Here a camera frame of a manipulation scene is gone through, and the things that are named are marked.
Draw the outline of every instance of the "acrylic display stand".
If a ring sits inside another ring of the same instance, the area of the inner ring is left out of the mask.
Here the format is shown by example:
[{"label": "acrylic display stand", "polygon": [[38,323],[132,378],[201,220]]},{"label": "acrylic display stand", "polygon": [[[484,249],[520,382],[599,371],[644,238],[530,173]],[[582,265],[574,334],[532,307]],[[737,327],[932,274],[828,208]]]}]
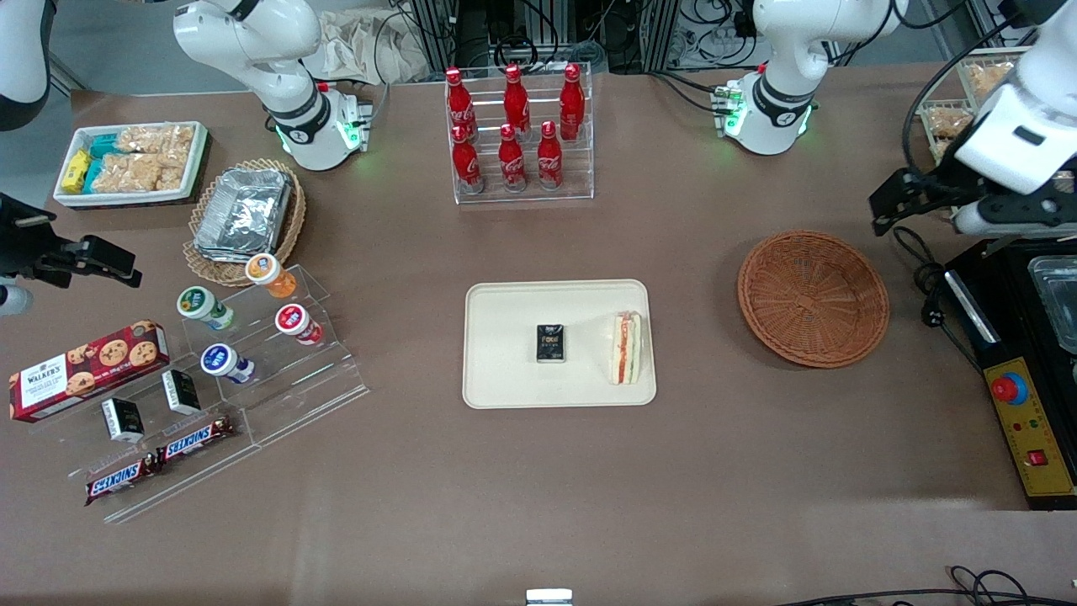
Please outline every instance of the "acrylic display stand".
[{"label": "acrylic display stand", "polygon": [[[546,119],[558,124],[560,132],[561,87],[564,85],[564,65],[559,69],[545,69],[524,74],[521,79],[531,101],[531,138],[521,141],[523,147],[523,169],[528,175],[528,186],[522,192],[509,192],[501,180],[501,161],[498,147],[501,145],[501,125],[505,123],[505,76],[498,68],[460,68],[464,86],[472,95],[475,119],[478,123],[479,170],[486,178],[486,187],[477,194],[461,192],[460,178],[452,168],[452,121],[448,105],[445,108],[446,130],[449,141],[449,173],[452,175],[452,195],[457,203],[487,201],[536,201],[595,197],[595,93],[590,64],[579,64],[579,84],[586,98],[584,123],[579,136],[574,141],[561,141],[564,182],[556,191],[546,191],[538,184],[538,142],[542,140],[540,126]],[[448,95],[448,84],[445,85]]]},{"label": "acrylic display stand", "polygon": [[[172,352],[167,368],[194,379],[201,412],[184,417],[168,408],[160,380],[167,369],[162,369],[30,426],[31,434],[58,442],[57,452],[76,485],[71,491],[71,507],[85,501],[87,482],[227,414],[235,436],[177,457],[160,474],[89,505],[102,511],[108,523],[126,522],[369,392],[359,375],[358,361],[333,330],[323,306],[328,294],[302,266],[293,265],[289,270],[298,281],[289,298],[275,298],[261,286],[247,287],[224,299],[235,310],[227,329],[213,332],[202,323],[185,320],[183,335],[166,335]],[[321,324],[324,336],[320,343],[300,346],[295,338],[277,332],[274,316],[289,301],[298,302]],[[227,343],[252,361],[253,379],[237,385],[202,372],[201,353],[213,343]],[[138,405],[145,429],[139,443],[109,440],[100,407],[108,398]]]}]

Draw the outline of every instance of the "coca-cola bottle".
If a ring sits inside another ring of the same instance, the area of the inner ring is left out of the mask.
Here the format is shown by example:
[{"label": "coca-cola bottle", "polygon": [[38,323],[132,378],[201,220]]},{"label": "coca-cola bottle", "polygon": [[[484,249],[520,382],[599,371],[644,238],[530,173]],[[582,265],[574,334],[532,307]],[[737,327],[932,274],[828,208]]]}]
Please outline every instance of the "coca-cola bottle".
[{"label": "coca-cola bottle", "polygon": [[478,154],[467,142],[467,129],[463,126],[452,127],[452,166],[460,177],[460,193],[481,193],[486,186],[486,179],[478,170]]},{"label": "coca-cola bottle", "polygon": [[463,126],[467,132],[467,140],[474,143],[478,139],[475,105],[472,103],[471,93],[464,88],[460,70],[454,67],[445,70],[445,81],[449,83],[449,95],[446,102],[449,104],[449,117],[452,119],[452,125]]},{"label": "coca-cola bottle", "polygon": [[520,84],[520,66],[508,64],[505,68],[505,121],[516,129],[521,141],[531,138],[531,103],[528,91]]},{"label": "coca-cola bottle", "polygon": [[553,119],[542,123],[542,141],[538,142],[538,183],[544,189],[561,186],[561,142],[557,140],[557,125]]},{"label": "coca-cola bottle", "polygon": [[501,126],[501,147],[498,150],[501,159],[501,177],[505,180],[505,188],[510,192],[522,192],[528,186],[528,178],[523,173],[523,150],[516,140],[516,128],[512,124]]},{"label": "coca-cola bottle", "polygon": [[579,66],[564,68],[564,86],[561,87],[561,138],[574,141],[584,124],[584,87],[579,85]]}]

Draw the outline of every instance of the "tabletop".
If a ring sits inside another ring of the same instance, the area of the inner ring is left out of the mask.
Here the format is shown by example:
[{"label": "tabletop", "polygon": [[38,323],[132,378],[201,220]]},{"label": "tabletop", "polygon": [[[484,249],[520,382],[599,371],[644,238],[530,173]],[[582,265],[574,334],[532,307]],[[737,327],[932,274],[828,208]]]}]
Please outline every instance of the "tabletop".
[{"label": "tabletop", "polygon": [[[982,379],[920,323],[910,260],[871,232],[866,198],[901,165],[901,118],[935,69],[831,70],[773,157],[718,139],[653,79],[599,76],[596,197],[526,209],[456,206],[442,85],[393,87],[368,153],[298,172],[290,259],[332,293],[373,392],[120,526],[81,507],[26,425],[0,424],[0,603],[518,604],[568,587],[582,605],[755,606],[946,587],[949,564],[1073,600],[1077,517],[1025,510]],[[251,94],[73,101],[76,126],[202,122],[209,175],[291,163]],[[190,206],[52,209],[61,235],[135,252],[142,286],[29,283],[34,310],[0,321],[4,368],[128,321],[179,330],[176,294],[200,283],[181,252]],[[937,216],[908,224],[942,259],[975,241]],[[789,228],[843,238],[882,276],[890,329],[865,361],[797,367],[744,324],[737,270]],[[646,284],[656,399],[465,406],[467,288],[589,278]]]}]

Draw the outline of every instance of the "brown woven basket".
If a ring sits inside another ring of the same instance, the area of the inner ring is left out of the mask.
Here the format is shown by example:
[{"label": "brown woven basket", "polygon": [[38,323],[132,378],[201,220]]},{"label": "brown woven basket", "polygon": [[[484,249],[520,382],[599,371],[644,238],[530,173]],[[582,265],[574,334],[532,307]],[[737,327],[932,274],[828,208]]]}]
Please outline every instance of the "brown woven basket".
[{"label": "brown woven basket", "polygon": [[737,277],[752,333],[783,358],[814,368],[863,360],[890,323],[886,286],[855,248],[791,230],[755,245]]},{"label": "brown woven basket", "polygon": [[[280,241],[277,244],[277,252],[274,253],[280,264],[288,266],[284,260],[288,255],[292,253],[292,249],[295,248],[295,241],[299,239],[299,229],[303,228],[303,219],[307,213],[307,198],[303,193],[303,185],[299,184],[299,179],[295,175],[295,172],[277,161],[276,159],[248,159],[240,161],[239,164],[233,166],[233,168],[250,168],[252,170],[262,169],[274,169],[280,170],[292,178],[292,195],[288,200],[288,211],[284,214],[284,223],[281,225]],[[213,197],[213,189],[216,188],[218,181],[221,180],[219,174],[213,182],[210,183],[206,191],[202,192],[201,196],[198,198],[198,203],[195,205],[194,211],[191,212],[191,221],[187,223],[191,226],[191,235],[198,232],[198,225],[201,224],[202,216],[206,215],[206,205],[209,203],[211,197]],[[199,277],[206,278],[209,281],[213,281],[224,285],[230,285],[233,287],[240,287],[244,285],[250,285],[251,280],[247,279],[247,273],[244,271],[244,266],[242,263],[222,263],[220,260],[210,260],[195,250],[195,242],[191,240],[183,244],[183,256],[187,259],[187,266],[191,270],[197,273]]]}]

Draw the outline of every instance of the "bottle cap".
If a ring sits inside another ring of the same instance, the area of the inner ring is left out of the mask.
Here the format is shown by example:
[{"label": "bottle cap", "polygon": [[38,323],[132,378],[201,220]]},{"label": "bottle cap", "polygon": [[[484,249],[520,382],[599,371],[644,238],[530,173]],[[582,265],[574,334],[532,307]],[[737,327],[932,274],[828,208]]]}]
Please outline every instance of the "bottle cap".
[{"label": "bottle cap", "polygon": [[176,311],[184,319],[201,320],[209,315],[216,305],[213,293],[200,285],[192,285],[176,299]]},{"label": "bottle cap", "polygon": [[296,336],[307,330],[307,325],[310,324],[310,314],[303,306],[296,306],[295,302],[289,302],[277,312],[277,330],[283,333],[284,335]]},{"label": "bottle cap", "polygon": [[224,343],[214,343],[202,353],[201,367],[207,375],[224,377],[236,368],[239,355]]},{"label": "bottle cap", "polygon": [[247,262],[247,279],[258,285],[272,283],[280,277],[280,263],[268,252],[260,252]]}]

